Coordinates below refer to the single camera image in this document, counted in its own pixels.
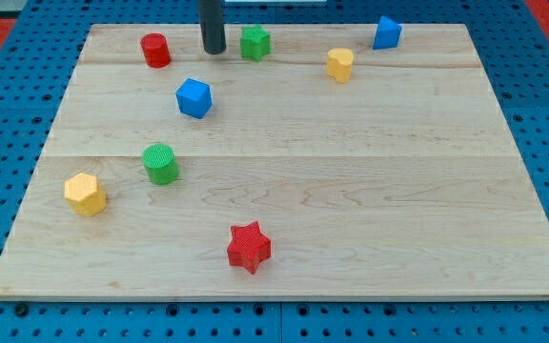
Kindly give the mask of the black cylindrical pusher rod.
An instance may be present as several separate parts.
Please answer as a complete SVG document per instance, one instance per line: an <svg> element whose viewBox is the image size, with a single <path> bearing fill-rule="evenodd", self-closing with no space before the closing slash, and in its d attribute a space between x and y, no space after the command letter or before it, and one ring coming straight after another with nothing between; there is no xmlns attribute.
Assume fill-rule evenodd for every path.
<svg viewBox="0 0 549 343"><path fill-rule="evenodd" d="M197 0L199 26L204 51L208 54L223 53L226 34L221 0Z"/></svg>

